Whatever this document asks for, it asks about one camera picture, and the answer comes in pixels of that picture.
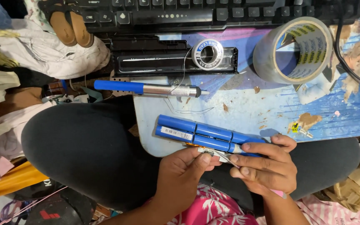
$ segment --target keyboard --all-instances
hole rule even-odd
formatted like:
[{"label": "keyboard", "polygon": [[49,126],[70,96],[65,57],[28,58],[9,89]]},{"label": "keyboard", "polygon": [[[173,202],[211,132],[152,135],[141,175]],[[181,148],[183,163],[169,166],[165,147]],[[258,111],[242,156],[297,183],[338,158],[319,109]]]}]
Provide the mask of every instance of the keyboard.
[{"label": "keyboard", "polygon": [[[87,31],[115,34],[264,28],[311,16],[338,23],[336,0],[75,0]],[[344,23],[360,17],[360,0],[342,0]]]}]

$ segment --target blue desk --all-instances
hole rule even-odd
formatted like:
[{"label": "blue desk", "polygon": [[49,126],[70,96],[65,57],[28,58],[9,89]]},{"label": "blue desk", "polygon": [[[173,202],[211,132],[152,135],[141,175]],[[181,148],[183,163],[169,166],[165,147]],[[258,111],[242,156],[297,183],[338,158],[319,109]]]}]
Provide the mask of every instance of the blue desk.
[{"label": "blue desk", "polygon": [[[213,38],[224,47],[236,47],[239,74],[186,77],[184,82],[197,85],[211,94],[198,99],[170,97],[177,111],[200,111],[214,107],[204,114],[180,114],[172,109],[167,98],[135,95],[143,147],[154,156],[166,156],[183,148],[180,142],[153,135],[159,114],[188,118],[266,139],[278,132],[298,142],[360,136],[360,85],[341,69],[336,69],[338,60],[335,56],[327,70],[334,76],[333,83],[323,80],[323,77],[300,87],[298,91],[292,85],[266,83],[253,72],[254,47],[268,31],[246,28],[161,35],[162,40],[187,40],[190,46],[200,39]],[[344,43],[344,57],[350,67],[360,74],[360,20],[343,28],[341,42]],[[167,77],[139,78],[132,82],[168,84]],[[334,86],[327,95],[317,89],[324,84]],[[292,132],[291,126],[296,122],[313,138],[301,132]]]}]

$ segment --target battery barcode label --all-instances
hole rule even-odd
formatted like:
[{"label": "battery barcode label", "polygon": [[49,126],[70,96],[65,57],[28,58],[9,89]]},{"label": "battery barcode label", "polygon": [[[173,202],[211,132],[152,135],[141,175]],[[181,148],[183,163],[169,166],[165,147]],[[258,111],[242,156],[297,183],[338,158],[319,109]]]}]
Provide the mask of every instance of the battery barcode label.
[{"label": "battery barcode label", "polygon": [[172,136],[176,136],[176,137],[180,137],[180,138],[183,138],[183,139],[187,139],[189,141],[192,140],[192,135],[190,134],[187,134],[187,133],[184,133],[184,132],[181,132],[181,131],[178,131],[178,130],[174,130],[174,129],[171,129],[171,128],[168,128],[168,127],[162,127],[160,129],[160,131],[162,133],[165,133],[165,134],[168,134],[168,135],[172,135]]}]

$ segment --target solder wire spool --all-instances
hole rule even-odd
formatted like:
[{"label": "solder wire spool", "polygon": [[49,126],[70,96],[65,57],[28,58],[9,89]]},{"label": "solder wire spool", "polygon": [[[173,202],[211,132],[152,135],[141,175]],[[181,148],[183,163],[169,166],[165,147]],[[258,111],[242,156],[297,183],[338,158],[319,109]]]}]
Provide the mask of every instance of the solder wire spool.
[{"label": "solder wire spool", "polygon": [[[283,74],[276,63],[276,47],[284,35],[294,37],[300,48],[295,69]],[[256,45],[253,63],[256,73],[268,82],[304,84],[317,77],[330,61],[333,40],[329,29],[313,17],[300,17],[271,30]]]},{"label": "solder wire spool", "polygon": [[[209,62],[204,61],[204,56],[201,55],[205,48],[211,48],[213,51],[212,59]],[[197,42],[191,52],[193,62],[203,70],[215,69],[221,62],[224,56],[222,44],[215,39],[202,39]]]}]

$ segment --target yellow sticker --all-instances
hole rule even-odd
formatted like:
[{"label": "yellow sticker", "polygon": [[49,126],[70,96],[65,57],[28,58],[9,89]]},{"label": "yellow sticker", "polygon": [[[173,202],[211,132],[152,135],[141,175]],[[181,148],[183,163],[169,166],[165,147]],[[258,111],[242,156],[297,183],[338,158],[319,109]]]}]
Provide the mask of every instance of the yellow sticker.
[{"label": "yellow sticker", "polygon": [[293,126],[292,127],[293,133],[297,133],[298,132],[298,123],[294,123],[292,126]]}]

